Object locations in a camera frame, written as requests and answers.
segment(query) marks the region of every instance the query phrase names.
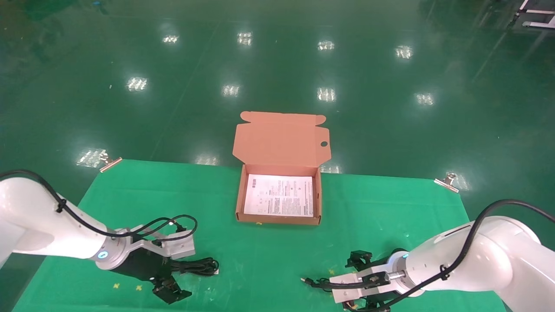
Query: paper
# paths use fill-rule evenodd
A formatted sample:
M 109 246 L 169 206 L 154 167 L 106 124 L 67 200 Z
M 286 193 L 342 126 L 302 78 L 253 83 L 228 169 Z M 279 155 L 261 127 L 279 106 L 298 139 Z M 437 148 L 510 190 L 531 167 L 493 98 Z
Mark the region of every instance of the paper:
M 245 214 L 313 217 L 312 177 L 249 174 Z

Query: white robotic arm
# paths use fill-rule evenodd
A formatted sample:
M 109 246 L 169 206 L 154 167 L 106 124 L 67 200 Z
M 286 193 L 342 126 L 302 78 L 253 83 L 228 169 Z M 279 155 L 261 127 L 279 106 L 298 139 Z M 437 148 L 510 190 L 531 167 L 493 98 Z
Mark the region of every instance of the white robotic arm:
M 106 236 L 83 227 L 67 213 L 55 213 L 57 205 L 33 180 L 10 178 L 0 182 L 0 263 L 11 252 L 88 259 L 101 249 Z M 90 225 L 107 230 L 72 203 L 66 205 Z
M 457 258 L 473 222 L 441 233 L 406 257 L 406 275 L 417 285 Z M 465 260 L 447 280 L 423 290 L 494 291 L 513 312 L 555 311 L 555 252 L 523 223 L 487 217 Z
M 36 173 L 14 170 L 0 174 L 0 178 L 12 174 L 28 174 L 39 183 L 19 177 L 0 181 L 0 268 L 12 252 L 89 259 L 100 269 L 152 282 L 153 293 L 168 304 L 191 295 L 181 290 L 173 272 L 202 276 L 218 272 L 219 263 L 212 258 L 177 261 L 195 254 L 196 219 L 189 215 L 111 230 L 63 199 Z M 177 218 L 193 220 L 194 228 L 182 228 Z M 148 228 L 162 220 L 166 222 L 157 229 Z M 165 224 L 175 224 L 178 231 L 159 233 Z
M 382 312 L 406 296 L 431 290 L 494 291 L 513 312 L 555 311 L 555 252 L 542 246 L 534 232 L 517 220 L 484 218 L 487 210 L 478 217 L 481 224 L 474 227 L 475 236 L 459 264 L 475 222 L 436 235 L 410 252 L 394 251 L 377 261 L 371 261 L 371 253 L 354 251 L 347 266 L 354 266 L 357 273 L 335 276 L 329 282 L 302 281 L 331 289 L 335 302 L 351 311 L 355 311 L 356 299 L 367 302 L 367 308 L 358 311 Z

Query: green floor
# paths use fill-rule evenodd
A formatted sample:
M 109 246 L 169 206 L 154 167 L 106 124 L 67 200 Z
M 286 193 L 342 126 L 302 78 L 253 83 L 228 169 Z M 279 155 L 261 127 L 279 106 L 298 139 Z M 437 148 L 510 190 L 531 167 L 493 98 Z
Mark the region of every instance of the green floor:
M 520 26 L 543 21 L 534 16 L 506 29 L 518 6 L 0 0 L 0 170 L 35 170 L 78 203 L 98 172 L 76 165 L 84 150 L 238 166 L 241 111 L 324 114 L 333 151 L 325 171 L 455 172 L 470 218 L 500 198 L 555 213 L 555 34 Z M 334 49 L 320 51 L 324 41 Z M 129 91 L 132 77 L 148 80 L 143 90 Z M 319 88 L 335 101 L 319 100 Z M 502 213 L 555 248 L 540 218 Z M 0 311 L 40 261 L 15 255 L 0 270 Z

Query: green cloth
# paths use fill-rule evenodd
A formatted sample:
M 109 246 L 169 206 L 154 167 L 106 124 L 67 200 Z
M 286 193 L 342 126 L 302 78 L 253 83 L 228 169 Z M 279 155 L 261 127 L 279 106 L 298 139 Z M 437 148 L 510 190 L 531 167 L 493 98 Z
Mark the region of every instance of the green cloth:
M 460 196 L 431 180 L 323 174 L 319 226 L 240 223 L 234 214 L 239 177 L 240 168 L 124 160 L 99 174 L 79 205 L 110 228 L 195 216 L 190 259 L 212 256 L 220 273 L 178 277 L 191 297 L 166 305 L 150 283 L 102 271 L 89 260 L 47 257 L 14 311 L 342 311 L 329 293 L 300 278 L 351 272 L 344 265 L 353 250 L 378 259 L 468 221 Z M 392 310 L 504 308 L 494 293 L 427 291 Z

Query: box lid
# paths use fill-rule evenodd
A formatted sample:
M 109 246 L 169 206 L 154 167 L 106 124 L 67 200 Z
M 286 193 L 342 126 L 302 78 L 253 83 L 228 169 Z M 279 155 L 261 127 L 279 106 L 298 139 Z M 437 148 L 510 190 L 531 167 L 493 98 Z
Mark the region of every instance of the box lid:
M 245 164 L 319 167 L 331 159 L 324 115 L 242 112 L 233 155 Z

